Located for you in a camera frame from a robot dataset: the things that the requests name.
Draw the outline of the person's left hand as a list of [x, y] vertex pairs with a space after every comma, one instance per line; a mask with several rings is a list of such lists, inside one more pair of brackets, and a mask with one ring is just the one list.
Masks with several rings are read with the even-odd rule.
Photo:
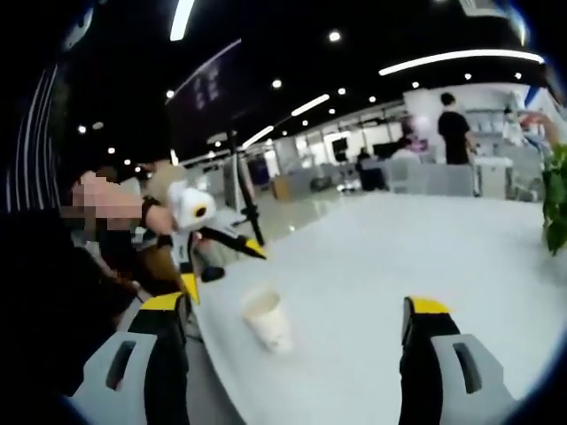
[[155, 198], [145, 197], [140, 226], [157, 235], [171, 235], [175, 230], [175, 219], [169, 209]]

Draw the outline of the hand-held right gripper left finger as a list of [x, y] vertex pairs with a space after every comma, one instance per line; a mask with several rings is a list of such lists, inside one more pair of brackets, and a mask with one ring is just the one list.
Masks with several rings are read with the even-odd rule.
[[73, 405], [89, 424], [188, 424], [187, 295], [147, 299], [90, 357]]

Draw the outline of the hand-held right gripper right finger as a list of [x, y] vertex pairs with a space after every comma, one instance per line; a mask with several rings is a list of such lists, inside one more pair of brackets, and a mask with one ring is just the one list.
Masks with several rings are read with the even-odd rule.
[[517, 401], [496, 357], [439, 301], [405, 297], [401, 424], [501, 424]]

